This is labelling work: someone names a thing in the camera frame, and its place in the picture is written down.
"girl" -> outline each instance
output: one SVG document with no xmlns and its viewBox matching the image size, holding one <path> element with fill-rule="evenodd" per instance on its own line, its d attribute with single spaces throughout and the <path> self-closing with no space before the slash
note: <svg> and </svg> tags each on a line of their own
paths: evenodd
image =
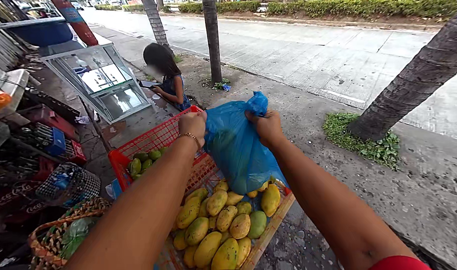
<svg viewBox="0 0 457 270">
<path fill-rule="evenodd" d="M 181 111 L 190 107 L 190 101 L 183 93 L 182 72 L 168 50 L 157 43 L 152 43 L 143 50 L 143 59 L 155 78 L 163 77 L 161 86 L 153 86 L 153 92 L 175 104 Z"/>
</svg>

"green mango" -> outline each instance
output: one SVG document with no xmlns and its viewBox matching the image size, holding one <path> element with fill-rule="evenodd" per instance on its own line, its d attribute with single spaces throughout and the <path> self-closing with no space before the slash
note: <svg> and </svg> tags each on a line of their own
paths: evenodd
<svg viewBox="0 0 457 270">
<path fill-rule="evenodd" d="M 146 161 L 144 161 L 144 162 L 141 164 L 141 169 L 142 169 L 142 170 L 146 170 L 146 169 L 148 169 L 151 165 L 152 165 L 152 160 L 151 160 L 151 159 L 147 159 Z"/>
<path fill-rule="evenodd" d="M 140 159 L 134 158 L 132 162 L 130 163 L 130 176 L 135 176 L 140 173 L 141 171 L 141 162 Z"/>
<path fill-rule="evenodd" d="M 148 152 L 148 157 L 153 161 L 159 159 L 161 156 L 162 154 L 158 150 Z"/>
<path fill-rule="evenodd" d="M 159 151 L 162 155 L 165 154 L 166 150 L 168 150 L 168 147 L 166 147 L 166 146 L 159 149 Z"/>
<path fill-rule="evenodd" d="M 138 158 L 140 159 L 140 162 L 144 163 L 148 159 L 148 154 L 145 152 L 138 152 L 135 155 L 133 155 L 133 158 Z"/>
</svg>

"hand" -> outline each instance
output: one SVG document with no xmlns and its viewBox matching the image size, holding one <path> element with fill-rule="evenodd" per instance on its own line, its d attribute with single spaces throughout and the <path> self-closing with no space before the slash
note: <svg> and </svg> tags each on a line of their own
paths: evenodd
<svg viewBox="0 0 457 270">
<path fill-rule="evenodd" d="M 266 147 L 275 145 L 277 141 L 285 139 L 280 124 L 280 115 L 276 110 L 268 109 L 264 117 L 258 117 L 245 111 L 247 119 L 255 125 L 260 136 L 260 142 Z"/>
<path fill-rule="evenodd" d="M 200 146 L 205 144 L 205 123 L 207 122 L 207 113 L 206 112 L 190 112 L 184 114 L 178 120 L 178 132 L 180 134 L 185 134 L 187 132 L 192 133 L 197 137 Z"/>
</svg>

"blue plastic bag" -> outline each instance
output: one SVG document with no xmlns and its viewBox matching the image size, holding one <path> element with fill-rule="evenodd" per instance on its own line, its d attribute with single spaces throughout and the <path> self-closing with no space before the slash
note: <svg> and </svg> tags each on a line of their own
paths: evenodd
<svg viewBox="0 0 457 270">
<path fill-rule="evenodd" d="M 257 131 L 245 117 L 247 110 L 263 116 L 267 106 L 267 97 L 254 91 L 247 102 L 231 101 L 207 110 L 204 149 L 237 194 L 260 188 L 270 175 L 288 187 L 272 152 L 260 143 Z"/>
</svg>

